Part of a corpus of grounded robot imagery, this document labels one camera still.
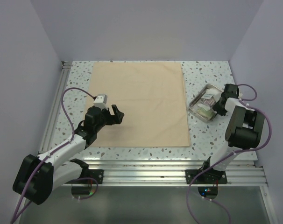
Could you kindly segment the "white gauze pad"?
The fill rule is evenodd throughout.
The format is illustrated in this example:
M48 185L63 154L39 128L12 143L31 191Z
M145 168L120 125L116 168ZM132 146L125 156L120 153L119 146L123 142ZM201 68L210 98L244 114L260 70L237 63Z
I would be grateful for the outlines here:
M200 108L203 108L206 111L209 111L211 109L210 106L202 104L202 103L197 104L197 106Z
M222 91L217 89L217 88L210 88L206 90L206 94L210 94L210 95L217 95L220 94Z

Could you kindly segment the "purple printed glove packet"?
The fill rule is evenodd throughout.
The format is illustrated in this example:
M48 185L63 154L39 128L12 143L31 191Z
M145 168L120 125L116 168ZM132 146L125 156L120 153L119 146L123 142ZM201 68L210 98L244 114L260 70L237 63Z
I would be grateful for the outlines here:
M208 106L213 106L213 105L216 103L216 101L215 101L214 98L212 97L212 98L210 98L210 99L203 99L203 103L204 103L205 105L208 105Z

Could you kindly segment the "green printed glove packet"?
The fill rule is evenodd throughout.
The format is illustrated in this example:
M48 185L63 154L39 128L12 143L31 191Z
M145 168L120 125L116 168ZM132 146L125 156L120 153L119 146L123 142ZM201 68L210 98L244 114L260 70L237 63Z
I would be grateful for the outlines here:
M203 109L199 110L198 113L207 120L211 119L215 115L214 112L210 110L206 111Z

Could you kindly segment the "stainless steel tray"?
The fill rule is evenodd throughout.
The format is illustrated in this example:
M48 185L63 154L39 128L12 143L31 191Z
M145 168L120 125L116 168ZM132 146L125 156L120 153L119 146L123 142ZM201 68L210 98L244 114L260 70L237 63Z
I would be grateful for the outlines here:
M189 111L205 123L213 121L217 113L212 107L216 104L215 97L221 93L222 90L220 88L212 84L206 84L189 103Z

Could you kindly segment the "beige cloth mat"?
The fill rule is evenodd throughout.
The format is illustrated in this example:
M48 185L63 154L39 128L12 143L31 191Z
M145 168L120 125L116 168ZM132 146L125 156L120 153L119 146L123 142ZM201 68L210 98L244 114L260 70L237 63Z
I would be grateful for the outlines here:
M191 144L181 64L95 62L89 92L106 94L124 113L99 131L94 147L188 147Z

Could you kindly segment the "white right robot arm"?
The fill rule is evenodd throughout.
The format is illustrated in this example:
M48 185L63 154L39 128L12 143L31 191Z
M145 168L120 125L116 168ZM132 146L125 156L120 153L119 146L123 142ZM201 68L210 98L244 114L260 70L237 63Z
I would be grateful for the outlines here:
M222 175L238 154L260 144L265 116L246 105L239 94L237 85L226 84L213 106L218 115L229 113L231 118L225 132L224 146L201 167L200 178L205 183L211 183L217 175Z

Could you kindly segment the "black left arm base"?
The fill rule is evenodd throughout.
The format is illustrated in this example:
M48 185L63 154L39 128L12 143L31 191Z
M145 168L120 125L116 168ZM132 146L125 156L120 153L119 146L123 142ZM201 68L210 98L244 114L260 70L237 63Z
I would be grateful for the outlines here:
M104 170L89 169L89 165L79 159L72 159L71 162L81 167L79 178L69 182L72 184L71 194L74 197L77 196L79 200L93 196L97 192L99 185L103 183Z

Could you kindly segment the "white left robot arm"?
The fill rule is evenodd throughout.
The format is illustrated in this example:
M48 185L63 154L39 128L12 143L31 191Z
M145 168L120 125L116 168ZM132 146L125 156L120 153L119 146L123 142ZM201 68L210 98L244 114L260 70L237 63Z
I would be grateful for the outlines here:
M116 105L112 105L112 110L113 114L109 109L90 107L69 139L46 153L26 156L13 183L13 191L37 205L45 202L54 189L55 171L88 148L103 127L122 123L125 114Z

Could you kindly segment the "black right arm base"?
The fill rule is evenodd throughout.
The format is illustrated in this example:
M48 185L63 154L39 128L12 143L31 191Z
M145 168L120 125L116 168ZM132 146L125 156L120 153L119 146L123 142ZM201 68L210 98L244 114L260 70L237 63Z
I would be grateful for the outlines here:
M209 157L202 166L199 169L187 169L185 170L185 179L186 183L190 184L191 181L202 171L206 170L210 166L210 160ZM217 171L213 168L208 170L207 172L201 174L199 177L197 177L193 184L204 184L205 187L198 187L198 192L201 196L209 198L209 199L215 199L218 195L218 185L219 184L227 184L227 177L225 171Z

